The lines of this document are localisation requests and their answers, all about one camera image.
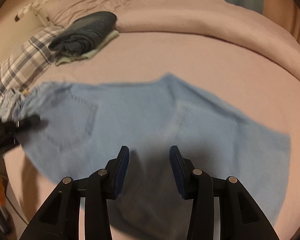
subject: denim pocket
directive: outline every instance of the denim pocket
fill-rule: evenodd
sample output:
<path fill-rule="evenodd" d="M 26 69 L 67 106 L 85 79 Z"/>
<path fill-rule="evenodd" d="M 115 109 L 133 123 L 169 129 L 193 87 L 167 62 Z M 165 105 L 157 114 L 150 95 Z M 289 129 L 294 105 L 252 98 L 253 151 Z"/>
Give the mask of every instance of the denim pocket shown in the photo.
<path fill-rule="evenodd" d="M 51 98 L 40 109 L 43 138 L 59 152 L 77 148 L 91 138 L 98 105 L 84 98 L 64 92 Z"/>
<path fill-rule="evenodd" d="M 190 103 L 179 103 L 178 109 L 174 143 L 184 158 L 214 177 L 233 174 L 238 168 L 238 136 L 243 120 L 223 109 Z"/>

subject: plaid pillow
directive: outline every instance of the plaid pillow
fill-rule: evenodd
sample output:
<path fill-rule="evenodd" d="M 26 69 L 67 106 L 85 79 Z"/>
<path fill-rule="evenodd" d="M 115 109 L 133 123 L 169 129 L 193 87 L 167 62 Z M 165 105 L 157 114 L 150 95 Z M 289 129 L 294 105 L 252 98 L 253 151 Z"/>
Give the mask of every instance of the plaid pillow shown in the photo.
<path fill-rule="evenodd" d="M 0 65 L 0 105 L 8 89 L 15 88 L 19 91 L 29 89 L 52 64 L 54 52 L 48 49 L 48 45 L 63 31 L 64 28 L 59 26 L 43 29 L 26 41 L 20 51 Z"/>

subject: folded dark jeans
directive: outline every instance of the folded dark jeans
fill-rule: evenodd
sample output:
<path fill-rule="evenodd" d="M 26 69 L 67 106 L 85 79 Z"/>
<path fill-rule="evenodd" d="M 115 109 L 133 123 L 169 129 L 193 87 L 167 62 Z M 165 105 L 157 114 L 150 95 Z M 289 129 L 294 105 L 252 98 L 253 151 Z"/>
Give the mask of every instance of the folded dark jeans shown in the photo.
<path fill-rule="evenodd" d="M 80 56 L 93 50 L 113 29 L 117 20 L 111 12 L 96 12 L 77 19 L 49 45 L 66 56 Z"/>

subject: metal screw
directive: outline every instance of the metal screw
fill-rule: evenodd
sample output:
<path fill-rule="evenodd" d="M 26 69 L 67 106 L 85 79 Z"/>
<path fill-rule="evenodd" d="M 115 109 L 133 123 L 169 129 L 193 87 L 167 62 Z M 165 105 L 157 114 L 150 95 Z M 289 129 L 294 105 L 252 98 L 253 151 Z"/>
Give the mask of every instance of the metal screw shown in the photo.
<path fill-rule="evenodd" d="M 192 171 L 192 173 L 193 173 L 194 175 L 201 175 L 201 174 L 202 174 L 202 170 L 200 170 L 200 169 L 194 169 L 194 170 Z"/>
<path fill-rule="evenodd" d="M 237 183 L 237 178 L 236 177 L 229 177 L 229 181 L 231 182 L 231 183 Z"/>
<path fill-rule="evenodd" d="M 70 177 L 65 177 L 65 178 L 63 178 L 62 182 L 63 182 L 64 184 L 68 184 L 68 183 L 71 182 L 71 178 L 70 178 Z"/>
<path fill-rule="evenodd" d="M 106 175 L 107 173 L 108 173 L 108 171 L 107 171 L 106 169 L 98 170 L 98 174 L 99 174 L 100 176 L 104 176 L 104 175 Z"/>

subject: light blue jeans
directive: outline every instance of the light blue jeans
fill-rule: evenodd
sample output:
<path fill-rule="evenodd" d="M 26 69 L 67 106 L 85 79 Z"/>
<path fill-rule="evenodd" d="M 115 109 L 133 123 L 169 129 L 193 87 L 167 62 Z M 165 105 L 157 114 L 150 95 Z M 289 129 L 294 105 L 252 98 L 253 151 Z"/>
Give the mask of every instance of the light blue jeans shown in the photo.
<path fill-rule="evenodd" d="M 288 182 L 290 137 L 255 123 L 211 93 L 168 75 L 154 83 L 44 83 L 21 101 L 14 120 L 39 114 L 41 127 L 18 136 L 25 153 L 55 183 L 88 177 L 130 148 L 122 194 L 111 202 L 139 232 L 185 239 L 191 201 L 178 194 L 169 162 L 183 157 L 210 176 L 236 176 L 272 224 Z"/>

